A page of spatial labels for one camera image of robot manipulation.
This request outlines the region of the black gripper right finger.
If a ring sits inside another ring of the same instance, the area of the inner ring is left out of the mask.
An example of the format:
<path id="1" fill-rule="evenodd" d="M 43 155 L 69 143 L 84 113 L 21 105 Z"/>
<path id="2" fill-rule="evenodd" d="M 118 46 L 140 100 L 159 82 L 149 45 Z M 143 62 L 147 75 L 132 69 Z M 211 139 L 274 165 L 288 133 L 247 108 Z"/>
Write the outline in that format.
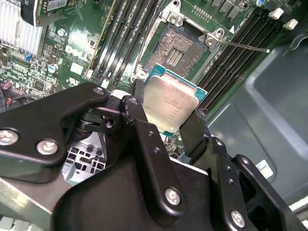
<path id="1" fill-rule="evenodd" d="M 246 156 L 231 157 L 204 118 L 192 112 L 180 127 L 185 155 L 209 177 L 211 225 L 216 231 L 303 231 L 299 218 Z"/>

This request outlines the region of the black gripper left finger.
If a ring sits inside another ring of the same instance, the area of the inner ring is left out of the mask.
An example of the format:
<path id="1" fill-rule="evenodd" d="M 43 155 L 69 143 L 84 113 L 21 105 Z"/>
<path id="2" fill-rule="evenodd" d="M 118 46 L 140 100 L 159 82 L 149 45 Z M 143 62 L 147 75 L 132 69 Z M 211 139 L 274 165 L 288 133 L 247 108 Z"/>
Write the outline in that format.
<path id="1" fill-rule="evenodd" d="M 155 220 L 180 220 L 187 199 L 157 127 L 147 121 L 141 102 L 124 96 L 110 104 L 109 93 L 83 83 L 14 108 L 0 116 L 0 174 L 47 183 L 60 174 L 67 143 L 84 132 L 106 136 L 106 171 L 135 161 L 147 209 Z"/>

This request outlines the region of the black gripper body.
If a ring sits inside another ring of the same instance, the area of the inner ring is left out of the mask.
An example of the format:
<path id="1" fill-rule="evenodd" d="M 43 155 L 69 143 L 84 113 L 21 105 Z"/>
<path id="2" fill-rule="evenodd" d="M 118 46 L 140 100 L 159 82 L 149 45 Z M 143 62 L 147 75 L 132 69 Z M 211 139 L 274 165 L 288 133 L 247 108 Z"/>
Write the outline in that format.
<path id="1" fill-rule="evenodd" d="M 185 217 L 171 231 L 225 231 L 210 206 L 210 178 L 202 170 L 172 160 L 188 200 Z M 58 201 L 53 231 L 165 231 L 148 213 L 133 156 L 77 184 Z"/>

